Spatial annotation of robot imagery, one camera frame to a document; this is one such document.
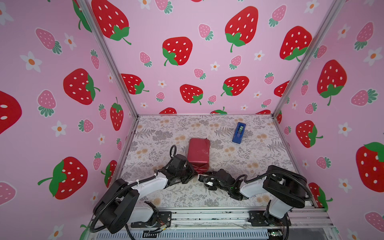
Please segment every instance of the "pink wall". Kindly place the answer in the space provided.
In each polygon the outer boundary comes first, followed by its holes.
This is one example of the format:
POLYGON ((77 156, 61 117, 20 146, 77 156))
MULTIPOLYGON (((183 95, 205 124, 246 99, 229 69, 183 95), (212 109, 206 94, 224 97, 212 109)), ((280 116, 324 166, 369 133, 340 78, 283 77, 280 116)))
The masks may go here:
POLYGON ((0 10, 0 239, 80 239, 85 230, 80 226, 88 224, 107 189, 101 170, 119 159, 117 138, 124 145, 132 125, 128 106, 116 82, 109 81, 110 70, 93 34, 83 24, 79 30, 72 1, 6 0, 0 10), (92 49, 97 59, 91 57, 92 49), (80 68, 84 70, 69 75, 80 68), (88 74, 100 89, 94 101, 88 74), (118 131, 110 118, 116 97, 124 113, 118 116, 123 119, 118 131), (99 104, 106 110, 102 117, 99 104), (86 119, 93 128, 85 121, 82 132, 78 125, 86 119), (101 163, 95 170, 97 152, 101 163))
POLYGON ((321 43, 325 53, 320 47, 282 109, 280 127, 343 239, 384 239, 383 9, 383 1, 345 3, 321 43))
POLYGON ((291 48, 301 50, 309 45, 310 35, 315 35, 332 2, 88 1, 119 71, 125 74, 139 114, 158 114, 166 108, 174 108, 177 113, 210 113, 223 107, 229 114, 273 111, 280 100, 275 92, 285 89, 284 83, 298 65, 296 58, 284 58, 291 48), (240 39, 232 36, 238 32, 240 39), (230 52, 232 43, 238 46, 230 52), (229 96, 223 84, 232 86, 236 79, 239 87, 235 84, 234 89, 226 89, 233 95, 229 96))

